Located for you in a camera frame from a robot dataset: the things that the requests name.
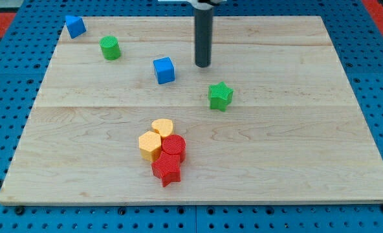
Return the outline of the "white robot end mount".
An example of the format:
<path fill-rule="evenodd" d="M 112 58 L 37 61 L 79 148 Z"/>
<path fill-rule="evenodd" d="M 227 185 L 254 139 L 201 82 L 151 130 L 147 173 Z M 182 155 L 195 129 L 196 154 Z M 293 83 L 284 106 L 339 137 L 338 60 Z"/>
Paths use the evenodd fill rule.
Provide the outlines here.
<path fill-rule="evenodd" d="M 180 4 L 186 3 L 196 9 L 212 9 L 226 3 L 226 0 L 157 0 L 162 4 Z"/>

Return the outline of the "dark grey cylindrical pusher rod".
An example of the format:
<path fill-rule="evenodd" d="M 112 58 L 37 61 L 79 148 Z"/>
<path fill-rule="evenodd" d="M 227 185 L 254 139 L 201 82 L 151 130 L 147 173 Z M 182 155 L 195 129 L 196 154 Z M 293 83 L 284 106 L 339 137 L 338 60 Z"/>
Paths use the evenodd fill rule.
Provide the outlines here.
<path fill-rule="evenodd" d="M 213 9 L 194 10 L 195 64 L 204 68 L 211 64 Z"/>

